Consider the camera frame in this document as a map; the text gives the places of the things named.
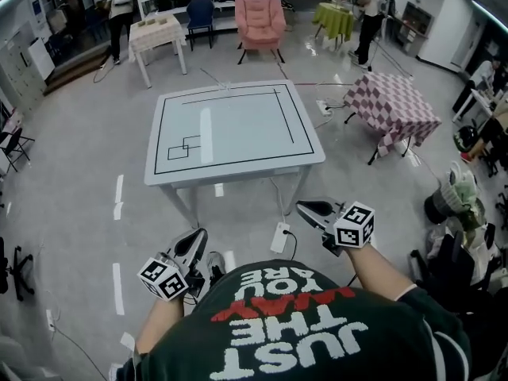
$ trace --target white table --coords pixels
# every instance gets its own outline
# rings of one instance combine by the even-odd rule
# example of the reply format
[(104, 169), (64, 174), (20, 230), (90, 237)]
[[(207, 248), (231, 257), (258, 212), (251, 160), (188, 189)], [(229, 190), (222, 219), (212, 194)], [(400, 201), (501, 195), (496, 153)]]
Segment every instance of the white table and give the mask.
[[(154, 21), (153, 24), (146, 24), (146, 21)], [(185, 59), (183, 58), (182, 45), (186, 45), (185, 34), (182, 26), (173, 14), (161, 14), (154, 18), (147, 19), (132, 24), (129, 37), (129, 61), (137, 63), (143, 75), (147, 88), (152, 87), (148, 73), (146, 72), (145, 62), (142, 57), (143, 52), (158, 47), (160, 45), (173, 43), (173, 50), (178, 55), (182, 73), (187, 74)]]
[(325, 153), (289, 80), (235, 83), (159, 97), (144, 183), (159, 186), (197, 228), (177, 189), (300, 172), (288, 215)]
[(491, 104), (475, 89), (471, 89), (471, 94), (468, 97), (468, 100), (464, 102), (460, 110), (457, 112), (452, 121), (455, 123), (459, 117), (462, 116), (462, 113), (466, 110), (471, 100), (476, 100), (478, 104), (480, 104), (483, 111), (487, 114), (488, 117), (492, 115)]

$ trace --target table with checkered tablecloth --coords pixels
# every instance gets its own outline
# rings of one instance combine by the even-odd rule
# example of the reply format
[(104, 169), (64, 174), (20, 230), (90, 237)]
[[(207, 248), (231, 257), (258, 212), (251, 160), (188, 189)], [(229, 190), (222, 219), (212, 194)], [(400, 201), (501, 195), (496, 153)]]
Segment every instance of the table with checkered tablecloth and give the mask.
[(432, 107), (409, 79), (369, 72), (358, 79), (344, 102), (375, 131), (383, 134), (375, 155), (385, 156), (406, 138), (421, 146), (441, 124)]
[(142, 52), (170, 42), (173, 43), (175, 54), (179, 56), (180, 67), (185, 75), (187, 69), (182, 52), (182, 45), (186, 45), (185, 33), (173, 14), (157, 15), (153, 19), (147, 19), (131, 25), (129, 61), (134, 62), (134, 60), (137, 60), (147, 87), (152, 87), (152, 84), (144, 67), (144, 59), (141, 56)]

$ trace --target electrical outlet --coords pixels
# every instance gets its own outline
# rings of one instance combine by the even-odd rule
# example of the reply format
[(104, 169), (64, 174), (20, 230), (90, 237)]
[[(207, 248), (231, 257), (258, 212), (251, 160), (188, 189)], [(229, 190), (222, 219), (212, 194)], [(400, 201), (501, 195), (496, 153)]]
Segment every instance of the electrical outlet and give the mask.
[(277, 252), (278, 254), (282, 254), (284, 251), (284, 247), (286, 247), (286, 239), (287, 234), (284, 234), (284, 230), (289, 231), (290, 226), (284, 223), (279, 223), (277, 225), (277, 229), (275, 229), (275, 235), (273, 236), (273, 241), (271, 242), (270, 249), (273, 252)]
[(332, 115), (332, 110), (327, 110), (326, 109), (326, 102), (324, 100), (316, 100), (316, 103), (317, 103), (317, 107), (319, 107), (319, 111), (321, 111), (321, 114), (323, 116), (331, 116)]
[(51, 310), (46, 310), (46, 318), (48, 319), (48, 327), (49, 330), (54, 332), (55, 331), (55, 321), (53, 320), (53, 315), (51, 314)]

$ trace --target round table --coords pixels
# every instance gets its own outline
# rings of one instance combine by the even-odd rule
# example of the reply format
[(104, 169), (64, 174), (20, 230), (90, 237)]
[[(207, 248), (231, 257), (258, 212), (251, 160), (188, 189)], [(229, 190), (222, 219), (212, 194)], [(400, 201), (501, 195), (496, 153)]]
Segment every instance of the round table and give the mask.
[(313, 24), (319, 24), (316, 38), (322, 28), (326, 29), (326, 36), (330, 40), (335, 39), (336, 49), (339, 35), (341, 35), (342, 42), (351, 40), (354, 21), (355, 18), (351, 11), (333, 3), (319, 3), (312, 20)]

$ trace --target gray floor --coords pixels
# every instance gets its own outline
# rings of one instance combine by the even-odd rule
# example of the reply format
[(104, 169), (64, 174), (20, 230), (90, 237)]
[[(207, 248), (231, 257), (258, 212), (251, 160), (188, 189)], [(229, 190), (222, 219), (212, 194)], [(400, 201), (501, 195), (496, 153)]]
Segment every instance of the gray floor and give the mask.
[[(284, 73), (297, 86), (315, 125), (324, 119), (316, 100), (341, 99), (344, 87), (316, 83), (353, 83), (361, 70), (352, 67), (344, 44), (339, 52), (321, 47), (309, 21), (297, 24), (286, 35), (281, 52)], [(271, 55), (248, 55), (237, 66), (240, 51), (235, 34), (218, 36), (214, 48), (202, 38), (191, 52), (184, 48), (188, 75), (180, 73), (171, 47), (154, 52), (148, 67), (153, 88), (147, 90), (135, 63), (126, 60), (98, 84), (87, 75), (49, 95), (27, 122), (25, 132), (36, 139), (31, 165), (10, 172), (3, 187), (0, 229), (9, 258), (15, 245), (37, 255), (33, 269), (36, 297), (15, 300), (13, 289), (0, 297), (2, 332), (16, 337), (36, 364), (55, 368), (64, 379), (98, 379), (78, 349), (45, 323), (45, 310), (56, 316), (57, 327), (90, 353), (106, 374), (112, 363), (123, 363), (129, 351), (120, 344), (124, 332), (135, 335), (149, 311), (153, 297), (136, 273), (150, 256), (164, 250), (171, 238), (189, 225), (156, 188), (143, 184), (144, 163), (152, 116), (160, 94), (213, 85), (199, 70), (205, 68), (221, 81), (244, 82), (283, 79)], [(360, 201), (375, 208), (375, 235), (379, 250), (402, 271), (408, 272), (407, 256), (422, 249), (429, 227), (423, 201), (437, 188), (437, 179), (452, 160), (459, 160), (452, 142), (456, 127), (451, 107), (463, 87), (458, 77), (405, 57), (396, 48), (392, 55), (414, 76), (414, 84), (442, 119), (442, 126), (415, 151), (421, 165), (398, 153), (367, 165), (379, 140), (359, 119), (344, 125), (347, 109), (318, 130), (327, 160), (316, 167), (304, 188), (304, 197), (330, 196), (341, 201)], [(375, 71), (398, 71), (378, 51)], [(501, 190), (504, 174), (489, 180), (483, 166), (474, 166), (487, 203)], [(121, 220), (114, 221), (117, 177), (125, 176)], [(296, 177), (276, 178), (285, 198)], [(198, 190), (198, 215), (209, 230), (208, 250), (233, 250), (238, 265), (271, 259), (269, 251), (275, 226), (281, 220), (275, 190), (267, 179), (227, 183), (225, 196), (216, 198), (213, 187)], [(296, 214), (287, 219), (298, 237), (295, 259), (346, 284), (352, 268), (346, 256), (334, 258), (320, 243), (320, 236)], [(285, 258), (292, 252), (288, 242)], [(112, 264), (121, 265), (125, 316), (114, 305)]]

